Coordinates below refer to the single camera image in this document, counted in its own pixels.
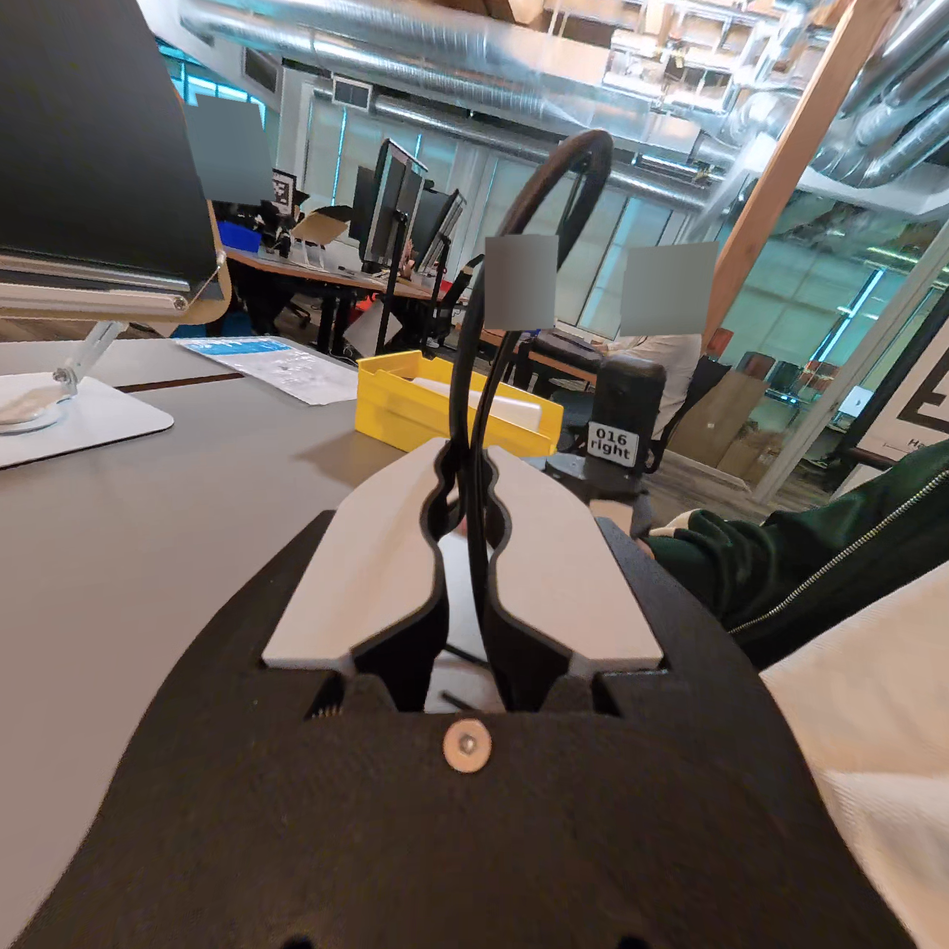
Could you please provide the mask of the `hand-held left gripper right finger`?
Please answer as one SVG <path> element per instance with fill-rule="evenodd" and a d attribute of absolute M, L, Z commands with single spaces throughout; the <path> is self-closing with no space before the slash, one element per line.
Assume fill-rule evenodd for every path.
<path fill-rule="evenodd" d="M 589 508 L 501 447 L 485 459 L 503 523 L 489 563 L 500 618 L 539 634 L 574 674 L 657 669 L 661 647 Z"/>

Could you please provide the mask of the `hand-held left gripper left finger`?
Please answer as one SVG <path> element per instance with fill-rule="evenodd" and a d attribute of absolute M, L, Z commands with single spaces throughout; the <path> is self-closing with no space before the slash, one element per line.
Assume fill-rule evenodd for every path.
<path fill-rule="evenodd" d="M 444 563 L 426 517 L 450 443 L 430 439 L 373 474 L 333 512 L 264 647 L 269 668 L 355 668 L 423 620 L 433 655 L 448 630 Z"/>

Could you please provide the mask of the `white bottle black lid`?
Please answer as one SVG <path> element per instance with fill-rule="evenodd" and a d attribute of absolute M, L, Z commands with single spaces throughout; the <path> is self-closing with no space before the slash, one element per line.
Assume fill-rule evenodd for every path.
<path fill-rule="evenodd" d="M 450 385 L 447 383 L 416 377 L 412 380 L 412 384 L 441 396 L 450 396 Z M 540 431 L 542 414 L 542 407 L 535 402 L 500 395 L 494 396 L 490 409 L 492 418 L 512 423 L 535 433 Z"/>

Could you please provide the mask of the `yellow plastic bin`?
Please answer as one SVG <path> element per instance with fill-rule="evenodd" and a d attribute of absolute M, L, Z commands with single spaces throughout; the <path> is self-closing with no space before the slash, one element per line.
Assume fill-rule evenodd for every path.
<path fill-rule="evenodd" d="M 415 386 L 412 380 L 421 377 L 450 385 L 451 362 L 429 360 L 415 350 L 365 358 L 357 365 L 355 429 L 359 433 L 405 453 L 432 438 L 449 436 L 449 397 Z M 498 386 L 495 395 L 539 404 L 541 427 L 535 433 L 490 416 L 485 446 L 500 446 L 516 457 L 547 457 L 556 451 L 563 426 L 560 404 L 505 384 Z"/>

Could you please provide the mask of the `person's right forearm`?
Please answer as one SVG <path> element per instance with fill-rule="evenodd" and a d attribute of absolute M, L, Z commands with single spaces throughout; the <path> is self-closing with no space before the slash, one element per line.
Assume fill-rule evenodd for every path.
<path fill-rule="evenodd" d="M 947 440 L 821 507 L 758 525 L 696 509 L 644 545 L 763 671 L 947 562 Z"/>

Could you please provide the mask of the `grey desk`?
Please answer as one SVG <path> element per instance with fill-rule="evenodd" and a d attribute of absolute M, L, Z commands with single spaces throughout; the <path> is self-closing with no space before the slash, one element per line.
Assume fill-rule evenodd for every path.
<path fill-rule="evenodd" d="M 465 800 L 446 716 L 260 660 L 320 512 L 399 453 L 252 381 L 2 473 L 2 947 L 587 947 L 571 849 Z"/>

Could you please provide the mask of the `wooden background desk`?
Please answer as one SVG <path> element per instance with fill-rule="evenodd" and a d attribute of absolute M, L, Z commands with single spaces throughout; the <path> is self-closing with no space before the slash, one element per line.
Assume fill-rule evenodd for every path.
<path fill-rule="evenodd" d="M 342 358 L 345 329 L 357 302 L 373 295 L 386 298 L 388 285 L 362 272 L 350 275 L 342 270 L 322 270 L 293 264 L 280 256 L 253 255 L 226 246 L 232 296 L 241 302 L 254 334 L 277 336 L 276 320 L 301 294 L 321 304 L 315 348 L 318 352 Z M 406 326 L 384 347 L 384 351 L 403 349 L 425 351 L 435 323 L 435 307 L 441 291 L 425 291 L 420 286 L 397 280 L 392 293 L 396 304 L 391 316 L 408 316 Z"/>

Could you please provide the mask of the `brown cardboard box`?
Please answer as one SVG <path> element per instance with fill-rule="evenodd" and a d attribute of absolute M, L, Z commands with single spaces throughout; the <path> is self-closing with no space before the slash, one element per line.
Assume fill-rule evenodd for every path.
<path fill-rule="evenodd" d="M 752 419 L 765 381 L 729 369 L 675 428 L 667 452 L 757 485 L 780 454 L 784 435 Z"/>

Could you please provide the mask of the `blue white printed sheet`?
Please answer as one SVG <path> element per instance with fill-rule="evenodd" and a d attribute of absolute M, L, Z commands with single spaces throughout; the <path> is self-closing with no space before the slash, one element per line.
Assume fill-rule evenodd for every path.
<path fill-rule="evenodd" d="M 355 401 L 358 397 L 356 369 L 280 338 L 186 338 L 175 342 L 308 406 Z"/>

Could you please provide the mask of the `black computer monitor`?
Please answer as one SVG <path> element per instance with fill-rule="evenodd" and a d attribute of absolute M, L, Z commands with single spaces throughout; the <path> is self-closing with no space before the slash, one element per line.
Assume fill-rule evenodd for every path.
<path fill-rule="evenodd" d="M 370 270 L 400 265 L 428 167 L 391 137 L 379 149 L 359 249 Z"/>
<path fill-rule="evenodd" d="M 465 205 L 466 199 L 458 189 L 449 193 L 431 189 L 422 191 L 410 232 L 414 271 L 421 272 L 431 267 L 432 260 L 443 246 L 451 242 Z"/>

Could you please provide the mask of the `wooden pillar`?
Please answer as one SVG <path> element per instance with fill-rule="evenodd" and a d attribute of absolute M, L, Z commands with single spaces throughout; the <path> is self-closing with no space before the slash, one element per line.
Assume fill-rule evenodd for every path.
<path fill-rule="evenodd" d="M 848 89 L 890 27 L 900 2 L 854 1 L 842 13 L 813 77 L 718 255 L 703 332 L 707 349 Z"/>

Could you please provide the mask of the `white monitor base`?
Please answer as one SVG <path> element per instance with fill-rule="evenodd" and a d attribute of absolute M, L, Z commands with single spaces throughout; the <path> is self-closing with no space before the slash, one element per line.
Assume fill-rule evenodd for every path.
<path fill-rule="evenodd" d="M 91 376 L 127 325 L 100 321 L 51 373 L 1 377 L 1 469 L 162 433 L 173 417 Z"/>

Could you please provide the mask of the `beige cardboard panel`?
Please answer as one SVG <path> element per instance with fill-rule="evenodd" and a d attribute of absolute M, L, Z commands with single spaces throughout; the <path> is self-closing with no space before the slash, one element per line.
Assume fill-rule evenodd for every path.
<path fill-rule="evenodd" d="M 347 231 L 353 208 L 330 205 L 307 212 L 291 230 L 291 237 L 306 243 L 325 246 Z"/>

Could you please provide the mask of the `wooden screen holder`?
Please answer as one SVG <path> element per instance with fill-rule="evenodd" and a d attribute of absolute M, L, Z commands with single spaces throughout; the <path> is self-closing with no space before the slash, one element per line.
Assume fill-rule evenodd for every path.
<path fill-rule="evenodd" d="M 231 300 L 136 2 L 1 4 L 2 318 L 200 326 Z"/>

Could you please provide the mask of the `silver ventilation duct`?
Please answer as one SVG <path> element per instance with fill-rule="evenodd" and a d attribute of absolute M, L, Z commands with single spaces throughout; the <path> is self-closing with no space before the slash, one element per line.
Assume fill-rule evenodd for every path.
<path fill-rule="evenodd" d="M 549 133 L 763 169 L 848 2 L 178 2 L 181 26 Z M 947 2 L 896 2 L 801 187 L 947 217 Z"/>

